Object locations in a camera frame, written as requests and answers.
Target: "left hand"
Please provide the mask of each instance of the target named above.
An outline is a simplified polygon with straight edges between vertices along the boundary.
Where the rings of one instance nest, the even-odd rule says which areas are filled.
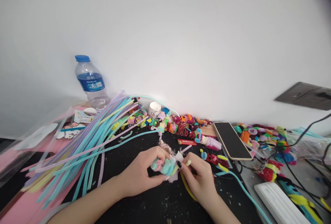
[[[147,168],[158,157],[170,159],[170,155],[159,146],[152,147],[147,151],[140,152],[134,161],[116,177],[122,198],[138,195],[146,190],[160,185],[166,180],[165,175],[149,177]]]

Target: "black table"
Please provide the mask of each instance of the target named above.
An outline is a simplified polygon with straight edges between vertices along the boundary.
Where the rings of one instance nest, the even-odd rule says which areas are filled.
[[[133,129],[136,135],[148,131],[147,128]],[[184,149],[185,145],[179,145],[177,138],[180,137],[168,132],[162,136],[164,142],[168,143],[176,152]],[[130,140],[126,144],[114,150],[105,153],[104,173],[102,182],[104,183],[113,176],[120,174],[138,155],[139,152],[145,151],[153,146],[158,145],[159,136],[157,133],[151,133]],[[120,139],[112,141],[107,147],[118,144]],[[221,151],[206,149],[205,146],[198,144],[193,146],[184,154],[193,152],[200,155],[200,149],[207,153],[222,154]],[[92,186],[95,189],[100,172],[101,156],[99,156],[93,181],[96,183]],[[215,166],[212,166],[213,172],[220,172]],[[238,171],[234,168],[232,171],[241,179]],[[157,175],[148,169],[150,176]],[[254,205],[245,195],[239,183],[226,175],[228,179],[215,178],[215,186],[218,194],[222,197],[230,210],[235,214],[241,223],[262,223]],[[77,183],[68,193],[63,203],[72,200]],[[213,223],[207,212],[201,205],[195,202],[186,191],[183,181],[179,179],[173,183],[163,182],[160,186],[143,192],[140,195],[127,197],[109,208],[96,223]]]

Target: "white wall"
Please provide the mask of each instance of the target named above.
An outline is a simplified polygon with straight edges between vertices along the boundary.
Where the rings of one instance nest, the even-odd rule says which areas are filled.
[[[330,0],[0,0],[0,136],[85,97],[76,54],[90,56],[112,96],[125,89],[182,114],[307,126],[328,112],[273,99],[298,81],[331,88],[330,10]]]

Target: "phone screen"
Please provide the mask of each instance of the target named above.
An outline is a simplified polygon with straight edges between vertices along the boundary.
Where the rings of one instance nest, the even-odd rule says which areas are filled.
[[[252,159],[251,154],[228,122],[215,122],[218,138],[225,146],[229,157],[238,159]]]

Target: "blue bottle cap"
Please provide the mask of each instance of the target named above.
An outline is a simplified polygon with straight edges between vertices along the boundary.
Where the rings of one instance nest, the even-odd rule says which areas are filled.
[[[77,62],[90,62],[90,58],[86,55],[76,55],[75,58]]]

